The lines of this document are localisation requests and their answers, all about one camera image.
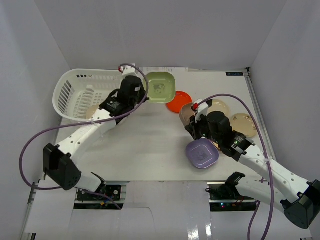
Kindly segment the cream plate with black patch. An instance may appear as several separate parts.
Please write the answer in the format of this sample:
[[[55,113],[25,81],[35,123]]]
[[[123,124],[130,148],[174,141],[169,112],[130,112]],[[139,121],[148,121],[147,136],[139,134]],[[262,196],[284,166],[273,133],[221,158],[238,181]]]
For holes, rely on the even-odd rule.
[[[208,108],[207,113],[209,114],[211,112],[216,112],[216,111],[222,112],[226,117],[228,117],[230,113],[230,108],[222,100],[212,99],[212,105]]]

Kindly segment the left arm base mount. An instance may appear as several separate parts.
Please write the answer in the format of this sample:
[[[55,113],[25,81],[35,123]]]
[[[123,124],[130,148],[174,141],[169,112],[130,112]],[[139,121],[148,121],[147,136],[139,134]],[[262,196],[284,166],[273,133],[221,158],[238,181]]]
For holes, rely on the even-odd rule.
[[[88,193],[82,189],[75,196],[75,210],[121,210],[126,199],[125,185],[104,185],[99,195]]]

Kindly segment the white square panda plate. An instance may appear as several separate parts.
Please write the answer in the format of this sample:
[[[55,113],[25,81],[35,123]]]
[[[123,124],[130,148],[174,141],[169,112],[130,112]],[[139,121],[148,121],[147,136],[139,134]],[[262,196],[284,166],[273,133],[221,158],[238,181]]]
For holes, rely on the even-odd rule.
[[[90,106],[90,107],[87,109],[86,113],[85,113],[86,119],[87,119],[87,120],[91,120],[91,119],[97,120],[98,117],[97,117],[97,116],[94,117],[94,116],[95,116],[95,114],[96,114],[96,111],[97,111],[99,108],[100,108],[100,105],[99,105],[99,104]]]

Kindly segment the red round plate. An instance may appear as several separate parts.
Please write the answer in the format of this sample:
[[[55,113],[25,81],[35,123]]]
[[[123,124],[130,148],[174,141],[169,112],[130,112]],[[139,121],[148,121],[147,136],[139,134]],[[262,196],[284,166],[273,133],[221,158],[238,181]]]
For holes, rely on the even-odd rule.
[[[182,107],[192,102],[191,96],[184,91],[176,91],[172,101],[166,103],[166,107],[172,113],[178,114]]]

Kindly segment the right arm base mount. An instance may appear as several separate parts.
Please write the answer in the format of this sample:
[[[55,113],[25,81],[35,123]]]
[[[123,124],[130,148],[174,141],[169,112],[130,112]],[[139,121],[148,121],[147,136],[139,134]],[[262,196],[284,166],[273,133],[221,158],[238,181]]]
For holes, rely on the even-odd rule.
[[[234,189],[228,188],[224,182],[209,182],[205,191],[209,195],[212,213],[254,212],[257,209],[255,199],[240,195]]]

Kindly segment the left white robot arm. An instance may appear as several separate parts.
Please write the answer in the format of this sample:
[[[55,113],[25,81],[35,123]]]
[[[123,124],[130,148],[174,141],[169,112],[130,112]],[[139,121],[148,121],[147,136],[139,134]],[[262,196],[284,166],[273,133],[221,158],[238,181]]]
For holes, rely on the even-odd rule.
[[[77,188],[88,191],[96,200],[103,198],[106,193],[104,179],[93,172],[79,170],[77,162],[102,135],[119,125],[138,104],[145,102],[145,95],[142,80],[137,76],[126,76],[120,88],[99,105],[88,124],[57,145],[49,143],[44,147],[44,173],[65,191]]]

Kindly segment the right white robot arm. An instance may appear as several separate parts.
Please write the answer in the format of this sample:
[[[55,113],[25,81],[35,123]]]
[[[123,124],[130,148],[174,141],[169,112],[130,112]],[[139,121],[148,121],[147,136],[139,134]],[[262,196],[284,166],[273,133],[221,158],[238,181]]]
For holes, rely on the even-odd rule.
[[[281,211],[295,226],[308,229],[320,213],[320,182],[309,181],[266,158],[263,151],[243,133],[233,130],[223,112],[208,115],[193,111],[179,115],[185,130],[194,140],[210,140],[220,151],[236,162],[250,168],[270,186],[259,187],[243,173],[233,173],[225,183],[226,195],[236,200],[240,196],[255,198]]]

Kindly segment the yellow square plate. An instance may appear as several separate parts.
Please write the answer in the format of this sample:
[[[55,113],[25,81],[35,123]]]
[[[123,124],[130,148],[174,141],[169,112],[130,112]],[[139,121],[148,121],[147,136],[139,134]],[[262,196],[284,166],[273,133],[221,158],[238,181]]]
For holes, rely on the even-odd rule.
[[[211,141],[211,142],[217,148],[217,150],[220,151],[220,147],[219,147],[218,143],[216,143],[214,141]]]

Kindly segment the brown square panda plate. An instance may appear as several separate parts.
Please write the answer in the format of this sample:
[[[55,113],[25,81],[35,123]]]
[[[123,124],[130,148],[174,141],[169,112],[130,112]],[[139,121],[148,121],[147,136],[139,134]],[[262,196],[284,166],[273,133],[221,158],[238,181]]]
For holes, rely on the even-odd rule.
[[[191,117],[196,116],[196,113],[193,111],[192,107],[193,107],[192,102],[187,103],[181,108],[181,110],[179,112],[179,118],[180,118],[184,127],[188,126],[190,124]]]

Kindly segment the cream round floral plate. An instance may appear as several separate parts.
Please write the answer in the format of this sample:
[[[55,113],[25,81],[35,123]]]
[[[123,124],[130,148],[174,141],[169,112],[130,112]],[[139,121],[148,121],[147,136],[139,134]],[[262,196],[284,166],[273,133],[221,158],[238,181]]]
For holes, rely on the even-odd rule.
[[[230,125],[234,131],[244,134],[248,138],[257,135],[257,129],[250,115],[246,113],[236,113],[230,119]]]

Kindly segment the green square panda plate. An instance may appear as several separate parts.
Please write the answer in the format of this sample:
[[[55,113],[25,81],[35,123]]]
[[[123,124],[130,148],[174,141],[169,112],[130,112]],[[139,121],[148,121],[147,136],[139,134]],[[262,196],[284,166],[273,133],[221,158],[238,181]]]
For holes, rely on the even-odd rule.
[[[148,80],[148,102],[153,104],[166,104],[176,95],[176,80],[169,72],[150,72],[146,75]]]

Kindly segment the purple square panda plate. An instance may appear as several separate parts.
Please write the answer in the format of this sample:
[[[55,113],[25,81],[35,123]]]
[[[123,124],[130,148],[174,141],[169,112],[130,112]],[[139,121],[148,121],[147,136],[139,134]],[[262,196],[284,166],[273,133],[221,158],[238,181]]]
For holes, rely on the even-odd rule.
[[[198,169],[209,168],[220,157],[216,146],[206,138],[190,142],[185,148],[185,154],[192,165]]]

